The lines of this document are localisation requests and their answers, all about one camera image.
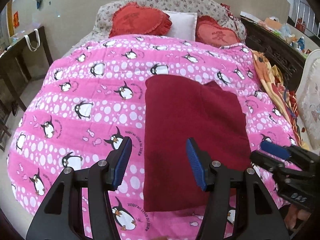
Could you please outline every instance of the metal railing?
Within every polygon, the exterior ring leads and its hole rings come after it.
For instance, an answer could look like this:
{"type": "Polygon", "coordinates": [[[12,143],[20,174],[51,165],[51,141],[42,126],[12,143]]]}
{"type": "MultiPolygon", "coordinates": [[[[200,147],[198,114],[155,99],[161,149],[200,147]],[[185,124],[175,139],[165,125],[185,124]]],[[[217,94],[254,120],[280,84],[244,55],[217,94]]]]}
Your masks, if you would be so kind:
{"type": "Polygon", "coordinates": [[[303,28],[306,28],[308,31],[312,32],[315,36],[317,36],[319,38],[320,23],[318,21],[318,30],[314,31],[314,27],[316,24],[316,14],[312,11],[309,4],[305,0],[299,0],[299,2],[298,2],[298,10],[297,10],[297,17],[296,17],[296,21],[295,21],[295,27],[297,27],[298,23],[301,24],[303,26],[303,28]],[[302,8],[303,8],[302,21],[301,21],[301,23],[299,23],[298,19],[299,19],[300,10],[302,10],[302,8]],[[313,14],[312,29],[310,28],[311,27],[311,22],[310,22],[310,13],[311,12],[313,14]],[[305,25],[303,25],[303,21],[305,20],[306,13],[308,16],[308,21],[307,21],[307,25],[305,26],[305,25]]]}

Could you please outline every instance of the penguin print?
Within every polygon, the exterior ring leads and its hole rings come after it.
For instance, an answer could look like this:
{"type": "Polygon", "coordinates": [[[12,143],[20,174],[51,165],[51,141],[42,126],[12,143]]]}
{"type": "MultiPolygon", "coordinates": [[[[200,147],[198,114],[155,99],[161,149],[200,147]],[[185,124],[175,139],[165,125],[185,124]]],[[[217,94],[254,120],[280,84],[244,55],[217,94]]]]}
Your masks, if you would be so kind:
{"type": "Polygon", "coordinates": [[[263,138],[262,138],[262,142],[263,141],[267,141],[267,142],[271,142],[272,143],[272,140],[271,140],[271,138],[269,137],[269,136],[265,136],[264,134],[260,134],[260,135],[262,135],[263,136],[263,138]]]}
{"type": "Polygon", "coordinates": [[[199,62],[197,58],[191,56],[189,53],[187,55],[185,55],[185,56],[182,56],[182,57],[186,58],[191,63],[198,63],[199,62]]]}
{"type": "Polygon", "coordinates": [[[288,134],[288,135],[289,135],[288,139],[290,140],[291,145],[297,146],[295,140],[290,136],[290,134],[288,134]]]}
{"type": "Polygon", "coordinates": [[[123,136],[120,134],[120,130],[119,128],[116,126],[117,128],[117,133],[116,134],[113,134],[111,137],[110,137],[110,140],[104,140],[106,143],[110,143],[112,148],[114,150],[117,150],[119,149],[120,147],[120,144],[122,143],[123,141],[123,136]]]}
{"type": "Polygon", "coordinates": [[[75,171],[81,169],[81,162],[83,160],[82,156],[74,156],[71,155],[73,152],[69,152],[66,156],[62,159],[62,165],[64,168],[71,167],[75,171]]]}
{"type": "Polygon", "coordinates": [[[80,119],[91,118],[91,109],[93,107],[93,103],[85,103],[81,101],[79,104],[75,106],[75,112],[80,119]]]}
{"type": "Polygon", "coordinates": [[[272,117],[272,115],[271,115],[271,114],[269,114],[269,119],[270,119],[272,122],[277,123],[277,122],[276,122],[276,120],[275,120],[275,119],[273,119],[273,117],[272,117]]]}
{"type": "Polygon", "coordinates": [[[167,46],[153,46],[156,50],[167,50],[167,46]]]}
{"type": "Polygon", "coordinates": [[[70,80],[69,80],[69,82],[64,82],[62,85],[59,85],[59,87],[61,87],[61,91],[62,91],[62,92],[67,92],[67,91],[69,91],[70,88],[71,88],[70,80]]]}
{"type": "Polygon", "coordinates": [[[103,46],[105,46],[106,48],[110,48],[110,47],[113,47],[115,43],[116,43],[116,40],[107,41],[106,43],[103,43],[103,46]]]}
{"type": "Polygon", "coordinates": [[[45,122],[44,124],[40,125],[44,131],[44,137],[50,139],[54,135],[54,126],[52,123],[52,116],[50,116],[50,121],[45,122]]]}
{"type": "Polygon", "coordinates": [[[276,109],[275,107],[272,109],[272,112],[276,115],[276,116],[281,116],[281,113],[278,109],[276,109]]]}
{"type": "Polygon", "coordinates": [[[192,46],[192,44],[188,41],[183,41],[181,42],[183,45],[186,45],[186,46],[192,46]]]}
{"type": "Polygon", "coordinates": [[[113,217],[121,230],[133,230],[136,228],[137,223],[133,216],[122,206],[120,200],[116,197],[118,205],[112,208],[113,217]]]}
{"type": "Polygon", "coordinates": [[[247,71],[247,76],[251,79],[253,78],[253,73],[250,71],[250,69],[247,71]]]}
{"type": "Polygon", "coordinates": [[[144,41],[144,38],[142,38],[141,36],[138,36],[138,37],[135,37],[136,38],[136,40],[138,40],[138,41],[144,41]]]}
{"type": "Polygon", "coordinates": [[[217,77],[218,77],[224,84],[226,84],[226,85],[231,84],[229,78],[228,78],[225,74],[221,73],[220,71],[217,72],[217,77]]]}
{"type": "Polygon", "coordinates": [[[40,178],[40,169],[38,168],[38,173],[33,175],[32,178],[30,178],[30,181],[33,183],[33,186],[35,187],[36,194],[39,196],[43,196],[45,193],[45,188],[42,179],[40,178]]]}
{"type": "Polygon", "coordinates": [[[233,225],[235,223],[236,217],[236,209],[234,207],[229,206],[227,221],[233,225]]]}
{"type": "Polygon", "coordinates": [[[169,67],[168,65],[161,65],[159,63],[154,64],[153,67],[150,69],[151,74],[153,75],[168,75],[169,74],[169,67]]]}
{"type": "Polygon", "coordinates": [[[238,67],[233,72],[236,73],[239,76],[239,78],[244,80],[244,75],[241,73],[241,71],[238,69],[238,67]]]}
{"type": "Polygon", "coordinates": [[[135,59],[137,58],[137,54],[130,49],[130,51],[126,52],[125,54],[121,54],[122,56],[126,57],[127,59],[135,59]]]}
{"type": "Polygon", "coordinates": [[[55,80],[60,80],[62,78],[62,74],[63,74],[63,70],[57,70],[54,73],[53,77],[55,80]]]}
{"type": "Polygon", "coordinates": [[[249,50],[248,50],[247,48],[245,48],[245,47],[242,47],[242,48],[240,49],[240,51],[243,51],[244,53],[249,53],[249,50]]]}
{"type": "Polygon", "coordinates": [[[22,151],[22,147],[23,147],[25,139],[26,139],[26,135],[24,135],[24,134],[19,135],[19,137],[16,141],[16,150],[19,149],[22,151]]]}
{"type": "Polygon", "coordinates": [[[84,62],[85,61],[85,54],[83,53],[83,54],[81,54],[78,58],[77,58],[77,61],[79,61],[79,62],[84,62]]]}
{"type": "Polygon", "coordinates": [[[124,86],[119,87],[118,90],[114,90],[114,92],[119,93],[123,100],[130,99],[133,97],[133,92],[131,88],[127,86],[127,83],[124,81],[124,86]]]}
{"type": "Polygon", "coordinates": [[[104,63],[96,63],[90,68],[90,73],[96,76],[103,76],[104,73],[104,63]]]}

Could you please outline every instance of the pink comforter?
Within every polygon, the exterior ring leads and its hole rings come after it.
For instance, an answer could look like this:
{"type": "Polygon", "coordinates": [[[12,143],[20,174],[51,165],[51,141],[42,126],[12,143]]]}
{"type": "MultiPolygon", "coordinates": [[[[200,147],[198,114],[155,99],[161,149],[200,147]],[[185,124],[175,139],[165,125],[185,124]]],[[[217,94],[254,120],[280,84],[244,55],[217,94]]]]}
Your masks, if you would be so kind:
{"type": "MultiPolygon", "coordinates": [[[[15,198],[32,215],[64,167],[90,167],[130,136],[133,149],[123,182],[110,192],[122,239],[194,239],[205,207],[178,212],[143,210],[145,81],[154,74],[181,75],[202,84],[215,80],[235,93],[247,119],[251,150],[262,140],[290,145],[290,124],[260,91],[252,54],[243,44],[218,49],[209,45],[158,36],[123,35],[89,42],[56,60],[43,86],[20,121],[8,157],[15,198]]],[[[255,167],[278,207],[269,172],[255,167]]],[[[87,192],[83,190],[84,229],[91,228],[87,192]]],[[[225,236],[230,236],[227,223],[225,236]]]]}

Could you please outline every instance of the metal bolt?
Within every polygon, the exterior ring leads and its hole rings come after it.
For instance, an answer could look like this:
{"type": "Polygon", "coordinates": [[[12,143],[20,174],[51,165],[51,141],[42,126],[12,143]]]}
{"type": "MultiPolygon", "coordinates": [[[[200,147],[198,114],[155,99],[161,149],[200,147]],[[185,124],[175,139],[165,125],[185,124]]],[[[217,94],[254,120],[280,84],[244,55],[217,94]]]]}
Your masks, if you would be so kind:
{"type": "Polygon", "coordinates": [[[253,168],[247,168],[247,173],[249,174],[254,174],[254,169],[253,168]]]}
{"type": "Polygon", "coordinates": [[[71,171],[72,171],[72,168],[66,167],[66,168],[63,170],[63,173],[64,173],[64,174],[69,174],[71,171]]]}
{"type": "Polygon", "coordinates": [[[98,162],[98,165],[99,165],[100,167],[106,166],[106,164],[107,164],[107,161],[106,161],[106,160],[101,160],[101,161],[98,162]]]}
{"type": "Polygon", "coordinates": [[[213,162],[212,162],[212,166],[213,166],[213,167],[220,167],[220,166],[221,166],[221,162],[219,162],[219,161],[213,161],[213,162]]]}

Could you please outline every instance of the dark red towel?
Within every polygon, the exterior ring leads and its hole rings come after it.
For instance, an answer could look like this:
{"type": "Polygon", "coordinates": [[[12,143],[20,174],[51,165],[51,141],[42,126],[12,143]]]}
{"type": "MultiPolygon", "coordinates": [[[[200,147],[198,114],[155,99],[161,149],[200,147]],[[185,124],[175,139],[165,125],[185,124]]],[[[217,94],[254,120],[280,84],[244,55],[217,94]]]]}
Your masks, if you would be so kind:
{"type": "Polygon", "coordinates": [[[235,94],[215,82],[173,75],[146,81],[144,209],[175,211],[206,205],[186,153],[188,137],[228,168],[250,166],[245,116],[235,94]]]}

